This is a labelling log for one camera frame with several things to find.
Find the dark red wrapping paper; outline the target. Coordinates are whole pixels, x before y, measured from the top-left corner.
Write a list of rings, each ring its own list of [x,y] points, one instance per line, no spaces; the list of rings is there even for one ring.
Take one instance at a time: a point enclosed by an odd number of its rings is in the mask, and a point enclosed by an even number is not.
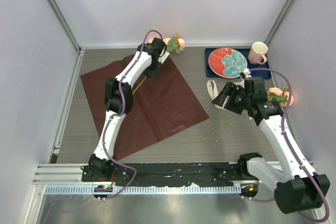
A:
[[[81,75],[81,82],[99,134],[106,118],[104,103],[108,78],[118,75],[132,55]],[[116,160],[156,144],[209,118],[171,59],[151,78],[141,75],[135,83],[133,107],[120,127],[114,149]]]

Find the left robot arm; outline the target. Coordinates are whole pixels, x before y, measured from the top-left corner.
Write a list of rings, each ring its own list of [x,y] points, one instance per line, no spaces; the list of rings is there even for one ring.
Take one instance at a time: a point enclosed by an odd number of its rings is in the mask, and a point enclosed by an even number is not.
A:
[[[142,43],[128,65],[115,78],[106,81],[104,103],[106,118],[100,140],[88,165],[83,166],[82,181],[107,181],[113,172],[114,146],[125,116],[134,104],[133,86],[143,74],[156,74],[169,56],[166,43],[159,38]]]

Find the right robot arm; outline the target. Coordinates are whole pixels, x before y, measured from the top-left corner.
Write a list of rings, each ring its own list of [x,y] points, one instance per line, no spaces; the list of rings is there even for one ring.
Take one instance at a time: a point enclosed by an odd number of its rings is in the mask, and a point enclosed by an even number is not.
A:
[[[239,157],[239,177],[261,180],[273,192],[278,208],[285,214],[323,206],[330,181],[325,174],[319,175],[303,156],[288,131],[281,105],[268,100],[264,80],[248,77],[241,83],[228,82],[222,91],[217,91],[215,82],[210,80],[207,87],[217,108],[248,113],[271,143],[282,168],[274,168],[258,153],[248,153]]]

